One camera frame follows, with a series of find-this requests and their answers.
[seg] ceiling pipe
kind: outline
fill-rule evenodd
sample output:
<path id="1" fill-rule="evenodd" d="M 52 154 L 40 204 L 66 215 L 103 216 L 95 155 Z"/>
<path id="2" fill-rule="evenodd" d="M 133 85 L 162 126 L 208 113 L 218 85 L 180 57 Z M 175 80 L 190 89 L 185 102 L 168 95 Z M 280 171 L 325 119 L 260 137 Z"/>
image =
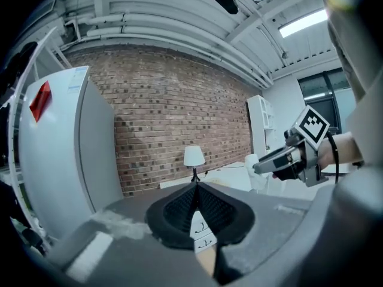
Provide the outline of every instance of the ceiling pipe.
<path id="1" fill-rule="evenodd" d="M 71 20 L 77 20 L 77 22 L 79 22 L 79 21 L 83 21 L 84 19 L 91 19 L 91 18 L 95 18 L 94 13 L 86 13 L 86 14 L 80 14 L 80 15 L 70 13 L 64 18 L 64 20 L 65 22 L 68 22 Z"/>
<path id="2" fill-rule="evenodd" d="M 102 40 L 102 39 L 108 39 L 108 38 L 121 38 L 121 37 L 124 37 L 124 38 L 141 38 L 141 39 L 148 39 L 148 40 L 153 40 L 153 41 L 161 41 L 161 42 L 177 45 L 179 47 L 184 47 L 184 48 L 189 49 L 189 50 L 193 50 L 193 51 L 200 53 L 206 57 L 209 57 L 213 60 L 216 60 L 219 63 L 227 65 L 233 73 L 235 73 L 239 77 L 242 77 L 243 79 L 247 80 L 251 85 L 253 85 L 257 88 L 267 89 L 266 86 L 261 85 L 259 82 L 254 80 L 253 77 L 244 73 L 243 69 L 239 69 L 237 66 L 232 65 L 231 63 L 229 63 L 225 60 L 222 60 L 220 57 L 217 57 L 217 56 L 215 56 L 215 55 L 213 55 L 207 51 L 201 50 L 199 48 L 193 47 L 193 46 L 188 45 L 188 44 L 184 44 L 182 42 L 174 41 L 173 39 L 167 39 L 164 37 L 158 37 L 158 36 L 153 36 L 153 35 L 144 35 L 141 33 L 140 34 L 134 34 L 134 33 L 120 34 L 119 33 L 119 34 L 106 34 L 106 35 L 92 36 L 92 37 L 85 36 L 81 39 L 80 42 L 77 42 L 76 44 L 79 44 L 82 42 L 87 42 L 87 41 Z M 63 51 L 69 48 L 68 46 L 66 46 L 64 48 L 64 46 L 61 48 Z"/>
<path id="3" fill-rule="evenodd" d="M 282 55 L 284 55 L 284 53 L 286 53 L 286 49 L 284 48 L 283 44 L 280 44 L 278 41 L 275 40 L 274 36 L 272 35 L 272 33 L 270 32 L 271 30 L 271 27 L 269 25 L 269 23 L 265 20 L 265 18 L 263 17 L 263 14 L 259 11 L 259 10 L 255 10 L 255 12 L 258 14 L 258 16 L 261 18 L 261 21 L 262 21 L 262 25 L 264 27 L 264 29 L 266 30 L 266 32 L 269 34 L 269 37 L 271 38 L 271 40 L 269 39 L 268 36 L 266 36 L 266 34 L 263 32 L 264 36 L 268 39 L 268 41 L 270 43 L 274 43 L 275 46 L 276 46 L 276 50 L 280 52 L 281 54 L 281 58 L 283 59 Z"/>
<path id="4" fill-rule="evenodd" d="M 274 52 L 276 54 L 276 56 L 278 56 L 279 60 L 281 61 L 282 65 L 283 66 L 287 66 L 286 64 L 286 61 L 282 58 L 282 55 L 284 53 L 284 51 L 279 51 L 278 50 L 278 45 L 274 42 L 272 42 L 269 37 L 265 34 L 265 32 L 262 30 L 262 27 L 258 27 L 258 30 L 259 32 L 261 32 L 261 34 L 266 38 L 266 40 L 269 42 L 270 46 L 274 49 Z"/>
<path id="5" fill-rule="evenodd" d="M 190 25 L 188 23 L 181 22 L 179 20 L 174 20 L 166 17 L 161 16 L 154 16 L 154 15 L 148 15 L 148 14 L 116 14 L 116 15 L 108 15 L 93 19 L 83 19 L 81 22 L 85 23 L 87 25 L 98 25 L 105 22 L 128 22 L 130 20 L 137 20 L 140 22 L 150 22 L 150 23 L 158 23 L 163 25 L 171 25 L 175 26 L 180 29 L 184 29 L 190 32 L 194 32 L 197 35 L 200 35 L 206 39 L 209 39 L 211 41 L 214 41 L 221 47 L 225 48 L 227 51 L 232 53 L 233 55 L 238 56 L 243 61 L 248 63 L 254 71 L 257 71 L 263 78 L 260 78 L 259 80 L 262 81 L 266 86 L 273 85 L 272 79 L 270 79 L 260 68 L 258 65 L 256 65 L 252 60 L 250 60 L 245 54 L 237 50 L 235 47 L 233 47 L 231 44 L 228 44 L 226 41 L 222 40 L 221 38 L 203 30 L 200 28 L 197 28 L 196 26 Z"/>
<path id="6" fill-rule="evenodd" d="M 147 27 L 136 27 L 136 26 L 123 26 L 123 27 L 114 27 L 114 28 L 104 28 L 104 29 L 97 29 L 97 30 L 90 30 L 87 32 L 87 36 L 94 37 L 94 36 L 102 36 L 102 35 L 109 35 L 109 34 L 115 34 L 122 36 L 126 33 L 135 33 L 135 34 L 145 34 L 145 35 L 154 35 L 154 36 L 161 36 L 166 39 L 173 38 L 177 39 L 179 41 L 187 42 L 190 44 L 194 44 L 197 47 L 204 48 L 207 51 L 215 53 L 215 57 L 218 59 L 226 59 L 230 61 L 231 63 L 237 65 L 237 67 L 241 68 L 242 71 L 246 72 L 247 75 L 253 78 L 253 80 L 260 81 L 261 84 L 264 85 L 264 87 L 269 87 L 269 85 L 264 82 L 255 72 L 253 72 L 252 69 L 250 69 L 245 64 L 238 61 L 236 58 L 231 56 L 230 54 L 227 54 L 223 52 L 222 50 L 219 50 L 217 48 L 214 48 L 210 46 L 209 44 L 199 41 L 195 38 L 192 38 L 187 35 L 183 35 L 176 32 L 171 32 L 168 30 L 158 29 L 158 28 L 147 28 Z"/>

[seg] white cabinet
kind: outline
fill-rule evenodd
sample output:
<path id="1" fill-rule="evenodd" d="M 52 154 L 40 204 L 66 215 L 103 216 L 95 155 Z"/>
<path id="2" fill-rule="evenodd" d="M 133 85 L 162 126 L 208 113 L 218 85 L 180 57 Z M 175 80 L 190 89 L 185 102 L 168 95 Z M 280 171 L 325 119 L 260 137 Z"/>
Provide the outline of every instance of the white cabinet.
<path id="1" fill-rule="evenodd" d="M 269 150 L 276 147 L 275 116 L 272 105 L 261 96 L 247 100 L 250 113 L 253 153 L 258 158 L 265 156 Z"/>
<path id="2" fill-rule="evenodd" d="M 194 239 L 194 251 L 196 253 L 217 243 L 217 238 L 215 238 L 199 211 L 194 213 L 191 220 L 190 237 Z"/>

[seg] fluorescent light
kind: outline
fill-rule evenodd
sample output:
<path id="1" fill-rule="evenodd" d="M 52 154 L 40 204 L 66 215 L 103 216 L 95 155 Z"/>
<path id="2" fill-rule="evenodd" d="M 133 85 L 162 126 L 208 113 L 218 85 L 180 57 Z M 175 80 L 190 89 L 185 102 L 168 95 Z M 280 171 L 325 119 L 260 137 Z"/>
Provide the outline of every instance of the fluorescent light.
<path id="1" fill-rule="evenodd" d="M 318 11 L 314 14 L 310 14 L 304 18 L 298 19 L 295 22 L 290 23 L 287 26 L 279 29 L 282 37 L 285 38 L 295 32 L 306 29 L 312 25 L 316 25 L 319 22 L 323 22 L 327 20 L 329 17 L 327 16 L 326 10 Z"/>
<path id="2" fill-rule="evenodd" d="M 315 94 L 313 96 L 309 96 L 309 97 L 305 97 L 304 100 L 307 101 L 307 100 L 312 100 L 312 99 L 316 99 L 316 98 L 320 98 L 320 97 L 324 97 L 326 95 L 326 93 L 318 93 L 318 94 Z"/>

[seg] white wall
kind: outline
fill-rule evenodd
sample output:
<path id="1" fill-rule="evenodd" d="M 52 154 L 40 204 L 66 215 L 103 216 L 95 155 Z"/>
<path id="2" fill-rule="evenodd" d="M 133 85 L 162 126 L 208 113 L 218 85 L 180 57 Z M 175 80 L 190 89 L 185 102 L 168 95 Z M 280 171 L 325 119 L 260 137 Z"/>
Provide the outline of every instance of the white wall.
<path id="1" fill-rule="evenodd" d="M 298 80 L 294 75 L 287 75 L 274 81 L 273 87 L 263 92 L 263 97 L 271 103 L 276 121 L 276 145 L 285 144 L 284 132 L 288 130 L 305 108 L 305 100 Z"/>
<path id="2" fill-rule="evenodd" d="M 342 133 L 349 131 L 346 119 L 355 110 L 356 102 L 351 88 L 337 90 L 335 98 L 338 103 L 339 116 L 341 118 Z"/>

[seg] red sticker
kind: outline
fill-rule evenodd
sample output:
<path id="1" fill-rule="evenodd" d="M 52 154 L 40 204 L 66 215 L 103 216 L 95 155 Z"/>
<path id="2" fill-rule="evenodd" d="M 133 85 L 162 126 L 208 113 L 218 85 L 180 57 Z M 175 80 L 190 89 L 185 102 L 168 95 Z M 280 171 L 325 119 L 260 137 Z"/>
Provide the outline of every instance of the red sticker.
<path id="1" fill-rule="evenodd" d="M 44 109 L 48 99 L 51 96 L 49 82 L 46 81 L 39 89 L 35 99 L 32 101 L 32 104 L 29 106 L 33 116 L 35 117 L 36 122 L 40 119 L 42 110 Z"/>

